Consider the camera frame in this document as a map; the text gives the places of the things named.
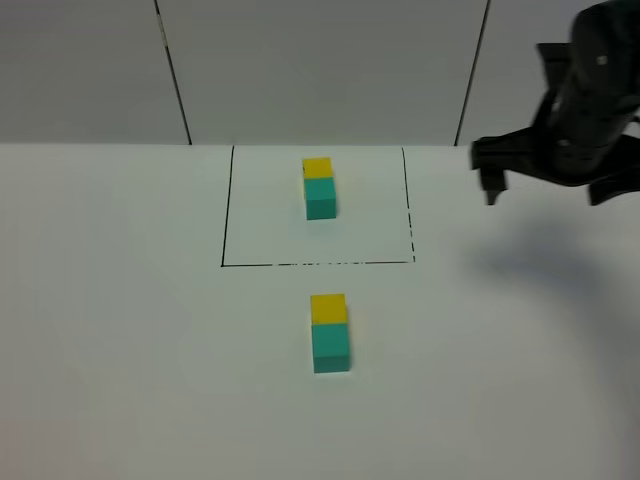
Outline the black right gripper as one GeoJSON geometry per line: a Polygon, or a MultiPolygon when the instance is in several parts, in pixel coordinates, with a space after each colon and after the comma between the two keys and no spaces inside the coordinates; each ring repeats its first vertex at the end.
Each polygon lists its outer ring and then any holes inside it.
{"type": "Polygon", "coordinates": [[[487,205],[519,173],[567,187],[588,187],[592,206],[640,191],[639,141],[625,134],[639,110],[639,65],[604,46],[537,47],[547,90],[532,124],[473,142],[470,164],[487,205]]]}

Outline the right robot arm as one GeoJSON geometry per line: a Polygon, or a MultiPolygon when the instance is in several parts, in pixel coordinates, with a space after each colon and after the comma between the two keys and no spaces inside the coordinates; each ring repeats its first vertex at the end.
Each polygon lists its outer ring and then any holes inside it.
{"type": "Polygon", "coordinates": [[[537,46],[547,90],[524,129],[482,137],[470,149],[486,202],[508,172],[588,190],[600,205],[639,189],[639,4],[605,1],[580,11],[567,43],[537,46]]]}

